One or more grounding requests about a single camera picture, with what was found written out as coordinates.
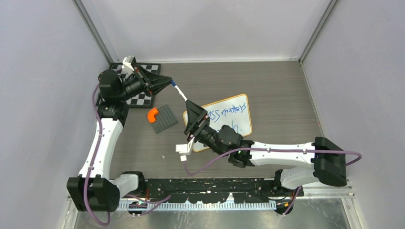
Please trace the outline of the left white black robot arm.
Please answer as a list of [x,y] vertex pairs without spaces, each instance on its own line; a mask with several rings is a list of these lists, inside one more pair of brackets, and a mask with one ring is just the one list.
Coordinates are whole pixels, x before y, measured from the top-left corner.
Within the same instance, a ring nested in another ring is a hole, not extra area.
[[141,93],[157,95],[171,85],[172,78],[136,66],[127,80],[117,71],[107,69],[100,73],[98,82],[95,91],[102,101],[93,105],[94,140],[80,172],[66,184],[76,208],[82,212],[114,212],[126,194],[139,198],[146,193],[142,172],[123,172],[119,178],[110,179],[112,156],[128,116],[127,100]]

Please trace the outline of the yellow framed whiteboard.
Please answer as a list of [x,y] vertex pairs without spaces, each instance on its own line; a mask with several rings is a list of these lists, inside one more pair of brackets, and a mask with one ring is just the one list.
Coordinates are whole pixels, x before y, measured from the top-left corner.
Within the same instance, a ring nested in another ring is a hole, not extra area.
[[[219,149],[211,150],[219,155],[241,147],[243,137],[250,135],[253,131],[246,94],[239,94],[202,107],[208,111],[209,126],[218,132]],[[186,111],[183,118],[187,125]],[[199,152],[208,148],[200,142],[194,142],[192,151]]]

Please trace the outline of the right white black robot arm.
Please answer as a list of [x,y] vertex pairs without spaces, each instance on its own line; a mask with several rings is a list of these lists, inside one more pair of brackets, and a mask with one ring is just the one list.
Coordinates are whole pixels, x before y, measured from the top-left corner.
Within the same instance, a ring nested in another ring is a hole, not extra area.
[[186,100],[185,105],[188,121],[184,133],[188,141],[202,143],[219,157],[227,157],[236,167],[288,166],[275,173],[272,187],[279,196],[313,182],[333,187],[347,184],[343,149],[325,137],[319,136],[314,142],[298,145],[245,140],[228,125],[223,125],[219,131],[210,127],[210,117],[203,107],[190,100]]

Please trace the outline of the whiteboard marker pen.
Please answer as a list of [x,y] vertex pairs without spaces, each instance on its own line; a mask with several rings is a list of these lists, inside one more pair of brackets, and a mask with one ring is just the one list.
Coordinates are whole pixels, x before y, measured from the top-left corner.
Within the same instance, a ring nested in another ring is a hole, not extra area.
[[177,92],[179,93],[179,95],[184,99],[184,101],[187,101],[187,97],[185,96],[185,94],[182,92],[182,90],[176,85],[174,86],[174,88],[177,90]]

